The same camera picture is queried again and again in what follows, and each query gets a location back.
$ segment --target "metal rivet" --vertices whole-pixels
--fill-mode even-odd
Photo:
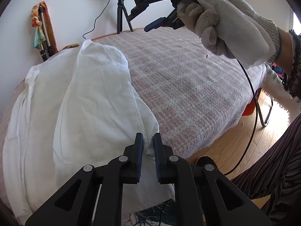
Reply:
[[[177,161],[179,158],[175,155],[170,156],[170,161]]]
[[[122,155],[122,156],[120,156],[120,157],[118,158],[118,160],[119,160],[119,161],[122,161],[122,162],[125,162],[125,161],[128,160],[128,157],[125,156],[125,155]]]
[[[214,170],[214,166],[211,165],[211,164],[207,164],[207,165],[205,166],[205,169],[206,169],[207,171],[213,171],[213,170]]]
[[[92,170],[92,166],[91,165],[85,165],[84,166],[84,171],[85,172],[89,172],[89,171],[91,171]]]

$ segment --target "white wall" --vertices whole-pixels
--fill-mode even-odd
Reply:
[[[291,27],[292,10],[286,0],[246,0],[260,15],[272,19],[275,24],[288,31]]]
[[[92,30],[94,19],[108,0],[12,0],[0,18],[0,118],[17,84],[24,79],[32,65],[42,62],[33,48],[35,28],[31,27],[31,8],[45,1],[52,22],[58,50],[83,40],[82,34]],[[130,10],[134,0],[125,0]],[[151,4],[132,21],[133,28],[141,28],[155,19],[167,16],[173,10],[168,0]],[[93,32],[86,38],[116,32],[117,0],[111,0],[106,11],[96,22]],[[123,19],[123,29],[128,25]]]

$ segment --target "bed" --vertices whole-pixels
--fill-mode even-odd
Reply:
[[[155,115],[162,140],[188,158],[235,126],[252,93],[236,60],[218,57],[186,28],[143,29],[100,37],[94,42],[118,48],[128,60],[131,82]],[[265,81],[266,68],[247,70],[254,89]],[[0,124],[0,149],[10,112],[24,89],[20,83]],[[10,208],[0,155],[0,198]]]

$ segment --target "black cable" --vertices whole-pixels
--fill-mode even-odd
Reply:
[[[248,79],[248,82],[249,82],[250,87],[251,87],[251,90],[252,90],[253,100],[254,100],[254,102],[255,102],[255,108],[256,108],[256,118],[255,118],[255,124],[254,124],[254,128],[253,128],[253,132],[252,132],[252,135],[251,135],[251,137],[250,137],[250,141],[249,141],[248,145],[246,146],[246,149],[245,149],[245,151],[243,152],[243,155],[241,156],[239,162],[235,165],[235,167],[232,168],[229,172],[227,172],[227,173],[224,174],[225,176],[227,176],[227,175],[229,175],[230,173],[232,173],[232,172],[239,166],[239,164],[241,163],[241,161],[243,160],[243,158],[244,158],[246,152],[248,151],[248,148],[249,148],[249,146],[250,146],[250,144],[251,144],[251,142],[252,142],[252,139],[253,139],[253,136],[254,136],[254,133],[255,133],[255,129],[256,129],[256,125],[257,125],[257,118],[258,118],[257,101],[256,101],[256,96],[255,96],[255,92],[254,92],[252,83],[251,83],[250,78],[249,78],[248,74],[246,73],[246,70],[244,69],[244,67],[241,65],[241,63],[240,63],[239,61],[238,61],[238,63],[239,63],[239,65],[240,65],[240,67],[243,69],[243,72],[245,73],[246,78]]]
[[[160,211],[159,226],[161,226],[161,216],[162,216],[163,209],[164,209],[164,207],[166,206],[167,202],[168,202],[168,201],[166,201],[166,202],[164,203],[164,205],[163,205],[163,207],[162,207],[162,209],[161,209],[161,211]]]
[[[94,31],[96,20],[97,20],[97,19],[102,15],[102,13],[105,11],[105,9],[107,8],[107,6],[109,5],[109,2],[110,2],[110,0],[109,0],[108,3],[106,4],[106,6],[105,6],[105,8],[103,9],[103,11],[101,12],[101,14],[95,19],[93,30],[91,30],[91,31],[89,31],[89,32],[87,32],[87,33],[85,33],[85,34],[82,35],[82,37],[83,37],[85,40],[86,40],[86,38],[84,37],[84,35],[86,35],[86,34],[92,32],[92,31]]]

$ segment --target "metal chair leg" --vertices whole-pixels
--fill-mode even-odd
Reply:
[[[271,111],[272,111],[272,108],[273,108],[273,100],[272,100],[272,98],[271,98],[271,102],[272,102],[272,104],[271,104],[270,110],[268,112],[268,115],[267,115],[265,121],[263,120],[261,109],[260,109],[259,103],[257,102],[258,115],[259,115],[259,118],[260,118],[261,125],[263,127],[266,127],[268,125],[268,121],[270,120],[270,114],[271,114]]]

